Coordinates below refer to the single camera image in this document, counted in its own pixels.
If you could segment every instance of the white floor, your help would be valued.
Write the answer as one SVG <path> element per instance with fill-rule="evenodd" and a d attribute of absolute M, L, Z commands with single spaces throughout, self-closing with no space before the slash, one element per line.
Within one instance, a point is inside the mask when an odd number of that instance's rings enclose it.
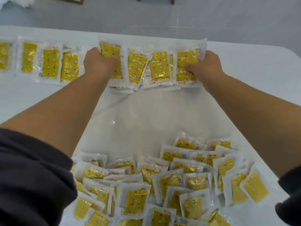
<path fill-rule="evenodd" d="M 7 4 L 0 25 L 286 47 L 301 56 L 301 0 L 37 0 Z"/>

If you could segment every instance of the person's right hand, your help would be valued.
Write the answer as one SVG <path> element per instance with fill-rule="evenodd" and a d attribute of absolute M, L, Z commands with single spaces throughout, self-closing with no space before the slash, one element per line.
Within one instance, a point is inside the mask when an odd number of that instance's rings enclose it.
<path fill-rule="evenodd" d="M 185 69 L 193 72 L 197 79 L 203 83 L 205 89 L 207 89 L 208 85 L 214 79 L 225 75 L 219 60 L 219 56 L 212 51 L 206 51 L 203 61 L 186 64 Z"/>
<path fill-rule="evenodd" d="M 87 52 L 84 60 L 85 72 L 91 76 L 101 77 L 102 80 L 103 78 L 109 80 L 118 62 L 118 57 L 102 57 L 98 48 L 92 48 Z"/>

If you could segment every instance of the shirt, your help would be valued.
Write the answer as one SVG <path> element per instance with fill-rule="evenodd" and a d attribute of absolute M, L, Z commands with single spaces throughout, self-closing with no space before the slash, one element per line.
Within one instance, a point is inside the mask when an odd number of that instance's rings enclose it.
<path fill-rule="evenodd" d="M 278 183 L 290 197 L 275 206 L 278 216 L 288 225 L 301 225 L 301 166 L 282 176 Z"/>
<path fill-rule="evenodd" d="M 0 225 L 58 225 L 77 197 L 72 165 L 58 149 L 0 128 Z"/>

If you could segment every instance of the pile of packets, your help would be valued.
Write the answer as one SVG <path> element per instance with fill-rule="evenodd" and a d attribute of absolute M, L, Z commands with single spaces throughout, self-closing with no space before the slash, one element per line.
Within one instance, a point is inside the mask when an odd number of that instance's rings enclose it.
<path fill-rule="evenodd" d="M 106 155 L 86 152 L 72 159 L 78 198 L 64 216 L 84 226 L 233 226 L 225 206 L 260 203 L 271 193 L 230 138 L 204 144 L 181 133 L 158 158 L 137 163 L 129 156 L 108 165 Z"/>
<path fill-rule="evenodd" d="M 98 41 L 103 57 L 119 58 L 108 83 L 114 92 L 133 94 L 140 85 L 144 89 L 165 88 L 165 91 L 201 86 L 184 65 L 204 59 L 207 39 L 185 44 L 178 41 L 170 48 L 127 48 L 120 41 L 102 41 L 101 38 Z M 38 83 L 66 85 L 85 73 L 83 60 L 91 48 L 0 35 L 0 72 L 29 77 Z"/>

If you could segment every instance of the white table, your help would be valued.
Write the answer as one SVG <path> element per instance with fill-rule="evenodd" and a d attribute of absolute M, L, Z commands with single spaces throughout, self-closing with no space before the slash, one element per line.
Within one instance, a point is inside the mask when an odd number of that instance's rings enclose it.
<path fill-rule="evenodd" d="M 77 44 L 115 39 L 125 46 L 154 44 L 169 47 L 176 39 L 116 35 L 94 32 L 0 26 L 0 34 L 35 36 Z M 266 93 L 301 105 L 301 60 L 288 49 L 264 45 L 208 42 L 220 56 L 224 71 Z M 0 122 L 59 90 L 14 76 L 0 76 Z M 233 136 L 250 159 L 254 159 L 276 188 L 277 177 L 204 89 L 140 90 L 133 95 L 111 94 L 106 89 L 78 145 L 78 149 L 107 154 L 109 160 L 134 154 L 159 156 L 160 145 L 173 144 L 179 131 L 209 137 Z M 286 198 L 275 194 L 274 203 Z M 230 210 L 243 225 L 285 225 L 272 205 L 247 203 Z"/>

